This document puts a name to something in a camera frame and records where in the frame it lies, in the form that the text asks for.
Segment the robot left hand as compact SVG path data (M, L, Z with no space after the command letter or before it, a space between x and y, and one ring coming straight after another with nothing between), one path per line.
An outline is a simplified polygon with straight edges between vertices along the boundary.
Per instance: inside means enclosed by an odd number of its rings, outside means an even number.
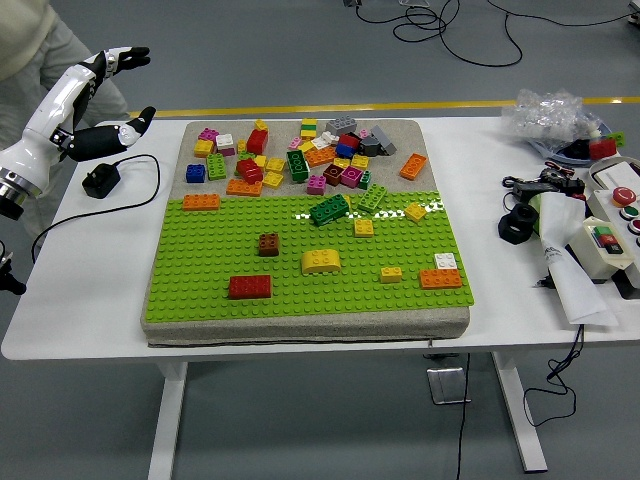
M86 161L121 153L147 131L153 107L121 125L79 130L99 87L112 76L150 63L147 47L103 50L69 67L34 111L21 139L1 152L1 199L21 205L47 188L50 168L62 156Z

